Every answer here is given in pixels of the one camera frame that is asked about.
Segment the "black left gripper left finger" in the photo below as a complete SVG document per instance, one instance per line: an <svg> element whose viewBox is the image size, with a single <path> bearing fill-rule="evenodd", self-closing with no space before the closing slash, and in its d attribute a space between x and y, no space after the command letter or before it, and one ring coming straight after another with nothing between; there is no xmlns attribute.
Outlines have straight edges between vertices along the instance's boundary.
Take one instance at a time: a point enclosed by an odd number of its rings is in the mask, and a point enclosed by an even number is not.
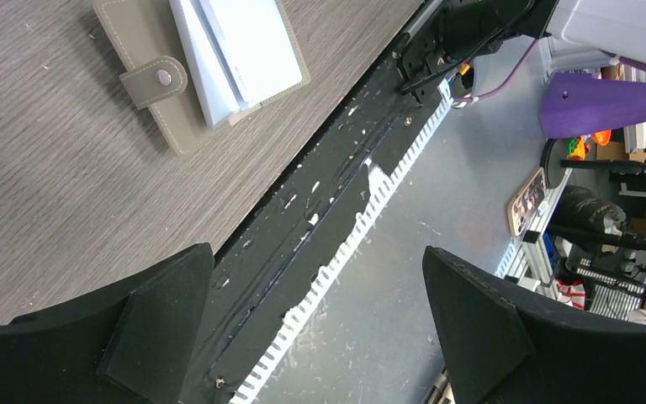
<svg viewBox="0 0 646 404"><path fill-rule="evenodd" d="M199 243L0 325L0 403L175 403L214 268Z"/></svg>

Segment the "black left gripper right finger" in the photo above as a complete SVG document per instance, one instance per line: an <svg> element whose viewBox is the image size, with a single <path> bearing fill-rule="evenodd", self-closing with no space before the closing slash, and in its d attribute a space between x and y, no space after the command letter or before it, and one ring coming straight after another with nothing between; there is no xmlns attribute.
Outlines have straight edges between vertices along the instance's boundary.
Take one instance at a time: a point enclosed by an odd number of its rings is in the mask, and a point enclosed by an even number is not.
<svg viewBox="0 0 646 404"><path fill-rule="evenodd" d="M457 403L646 403L646 325L526 290L440 248L422 259Z"/></svg>

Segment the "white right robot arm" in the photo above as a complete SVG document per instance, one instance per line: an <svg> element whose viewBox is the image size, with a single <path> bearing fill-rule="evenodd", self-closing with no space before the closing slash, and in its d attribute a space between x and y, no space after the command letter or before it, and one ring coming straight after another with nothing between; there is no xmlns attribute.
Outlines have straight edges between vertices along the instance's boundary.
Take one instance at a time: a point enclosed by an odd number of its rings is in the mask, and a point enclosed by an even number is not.
<svg viewBox="0 0 646 404"><path fill-rule="evenodd" d="M559 1L546 31L554 38L646 65L644 0Z"/></svg>

